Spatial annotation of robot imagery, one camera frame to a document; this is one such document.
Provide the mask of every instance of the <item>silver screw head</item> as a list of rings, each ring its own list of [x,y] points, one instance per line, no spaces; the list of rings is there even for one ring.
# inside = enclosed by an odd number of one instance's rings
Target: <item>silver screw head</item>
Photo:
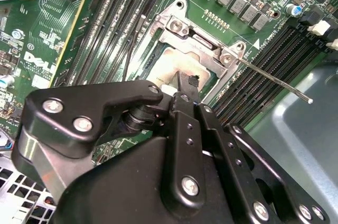
[[[75,119],[73,125],[80,132],[89,132],[93,128],[91,121],[85,117]]]
[[[158,94],[158,89],[155,86],[149,86],[148,89],[154,94]]]
[[[310,211],[304,205],[301,204],[299,206],[299,210],[301,211],[301,213],[305,217],[305,219],[312,220],[312,216],[311,216]]]
[[[194,180],[188,178],[187,176],[182,179],[182,188],[186,194],[190,196],[196,196],[199,194],[199,186]]]
[[[324,220],[322,212],[317,207],[312,207],[312,211],[318,216],[318,218]]]
[[[183,24],[180,21],[174,20],[170,24],[170,29],[175,33],[181,31],[182,28],[183,28]]]
[[[181,98],[185,100],[186,102],[189,102],[189,97],[186,95],[181,95]]]
[[[212,113],[212,109],[209,108],[208,106],[205,106],[204,109],[205,109],[206,112]]]
[[[255,210],[255,213],[257,216],[264,221],[269,220],[269,213],[268,210],[266,210],[265,206],[263,206],[262,203],[256,201],[253,203],[253,208]]]
[[[232,128],[234,129],[234,131],[235,131],[236,133],[239,133],[239,134],[242,133],[241,129],[238,128],[238,126],[235,125],[235,126],[233,126]]]
[[[63,110],[63,105],[57,100],[47,100],[42,104],[42,108],[49,113],[59,113]]]

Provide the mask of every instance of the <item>ram slot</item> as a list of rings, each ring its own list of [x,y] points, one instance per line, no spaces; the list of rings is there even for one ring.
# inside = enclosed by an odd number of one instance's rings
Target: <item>ram slot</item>
[[[288,42],[289,45],[283,45],[273,52],[273,58],[269,59],[269,61],[266,61],[262,66],[262,69],[271,74],[282,62],[287,63],[286,60],[290,56],[290,52],[299,44],[299,42],[299,39],[291,38],[291,40]],[[246,99],[249,98],[252,100],[253,93],[266,79],[261,74],[256,73],[251,69],[249,70],[251,71],[252,76],[246,82],[245,87],[237,92],[236,97],[233,98],[234,101],[230,101],[227,104],[226,109],[223,109],[220,113],[218,113],[219,119],[221,121],[223,121],[224,117],[232,116],[234,112],[236,112],[238,109],[241,109],[241,106]]]
[[[80,49],[78,50],[74,62],[69,70],[66,83],[67,85],[75,85],[77,83],[77,78],[79,77],[83,65],[88,63],[90,51],[95,44],[96,38],[99,35],[99,31],[101,30],[114,1],[115,0],[102,0],[98,6],[100,10],[96,11],[89,31],[82,41],[83,45],[81,45]]]
[[[146,0],[143,2],[141,8],[140,8],[140,12],[142,12],[142,14],[149,16],[151,10],[153,9],[155,3],[157,0]],[[117,79],[114,79],[115,74],[117,73],[118,69],[120,68],[123,59],[125,58],[125,54],[127,51],[127,47],[131,42],[131,35],[133,33],[133,30],[135,29],[135,26],[137,24],[137,21],[134,21],[132,24],[132,27],[130,28],[131,31],[129,31],[126,35],[126,37],[123,39],[123,42],[121,44],[121,48],[119,50],[119,56],[117,57],[117,59],[114,61],[114,63],[110,66],[109,68],[109,75],[105,78],[105,82],[112,82],[112,81],[116,81]]]
[[[121,18],[117,24],[115,24],[114,31],[112,32],[113,36],[110,38],[109,43],[105,46],[105,50],[100,57],[98,66],[90,79],[90,83],[99,83],[100,78],[102,77],[102,72],[108,63],[109,59],[111,59],[112,52],[117,44],[118,36],[121,35],[121,32],[127,27],[127,25],[132,21],[132,16],[137,13],[137,9],[140,3],[143,0],[131,0],[128,5],[125,5],[125,14]]]
[[[92,70],[100,67],[102,58],[105,56],[109,47],[110,40],[115,34],[121,17],[127,12],[130,2],[131,0],[116,0],[114,2],[114,7],[105,20],[104,27],[101,28],[99,38],[97,38],[95,43],[95,48],[91,51],[91,56],[81,71],[78,84],[87,83],[87,79],[91,77]]]

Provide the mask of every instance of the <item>screw hole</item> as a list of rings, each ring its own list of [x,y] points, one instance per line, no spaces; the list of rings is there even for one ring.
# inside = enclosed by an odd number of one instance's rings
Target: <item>screw hole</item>
[[[183,3],[181,1],[178,1],[176,3],[176,6],[179,8],[179,9],[182,9],[184,7]]]
[[[238,166],[242,167],[242,162],[241,162],[241,160],[236,159],[236,164],[237,164]]]
[[[194,144],[194,141],[190,138],[187,139],[186,143],[190,146],[192,146]]]
[[[276,11],[276,12],[274,12],[274,14],[272,15],[272,18],[278,19],[279,16],[280,16],[280,12],[279,12],[279,11]]]
[[[242,44],[242,43],[239,43],[238,45],[237,45],[237,50],[238,51],[242,51],[244,49],[244,45]]]

